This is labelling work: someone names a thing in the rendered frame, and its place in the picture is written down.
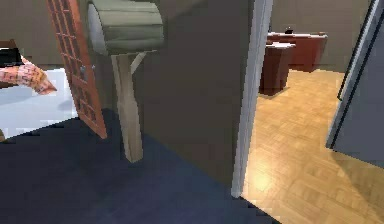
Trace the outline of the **dark red wooden cabinet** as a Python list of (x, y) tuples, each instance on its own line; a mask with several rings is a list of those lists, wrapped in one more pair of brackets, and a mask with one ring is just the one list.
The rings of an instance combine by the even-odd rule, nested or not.
[(274, 96), (285, 88), (295, 47), (292, 43), (267, 42), (260, 78), (260, 94)]

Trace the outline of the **green cushioned wooden chair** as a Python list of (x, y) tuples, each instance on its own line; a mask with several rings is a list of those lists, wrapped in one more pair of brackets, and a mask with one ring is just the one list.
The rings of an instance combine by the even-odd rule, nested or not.
[(111, 58), (124, 154), (134, 163), (143, 158), (143, 146), (133, 74), (163, 45), (162, 16), (156, 4), (136, 0), (92, 0), (87, 15), (93, 50)]

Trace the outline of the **orange panelled room door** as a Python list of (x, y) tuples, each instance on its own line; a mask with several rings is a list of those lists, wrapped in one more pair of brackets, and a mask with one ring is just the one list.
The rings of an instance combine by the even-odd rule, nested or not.
[[(46, 0), (46, 3), (78, 117), (105, 139), (107, 131), (78, 1)], [(80, 77), (81, 65), (86, 66), (87, 82)]]

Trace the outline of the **dark red wooden counter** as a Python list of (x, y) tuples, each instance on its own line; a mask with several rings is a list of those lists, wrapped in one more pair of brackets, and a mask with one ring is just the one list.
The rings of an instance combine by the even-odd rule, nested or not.
[(289, 68), (303, 72), (313, 72), (319, 66), (328, 36), (326, 34), (269, 32), (267, 39), (274, 42), (294, 44), (295, 47)]

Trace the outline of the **pink patterned bed cover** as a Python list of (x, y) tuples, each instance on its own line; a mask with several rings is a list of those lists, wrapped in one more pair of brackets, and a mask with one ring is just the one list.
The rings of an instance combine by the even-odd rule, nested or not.
[(22, 57), (22, 65), (0, 68), (0, 82), (24, 85), (40, 95), (56, 91), (47, 73), (41, 68)]

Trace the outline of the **grey fridge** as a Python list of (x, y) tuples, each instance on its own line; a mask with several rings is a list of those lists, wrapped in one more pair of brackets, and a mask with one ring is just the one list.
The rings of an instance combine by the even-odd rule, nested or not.
[(325, 146), (384, 168), (384, 0), (372, 0)]

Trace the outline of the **dark wooden headboard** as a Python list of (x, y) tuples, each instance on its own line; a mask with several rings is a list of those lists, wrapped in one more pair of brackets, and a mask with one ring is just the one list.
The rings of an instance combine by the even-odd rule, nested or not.
[(23, 65), (21, 54), (13, 39), (0, 41), (0, 68)]

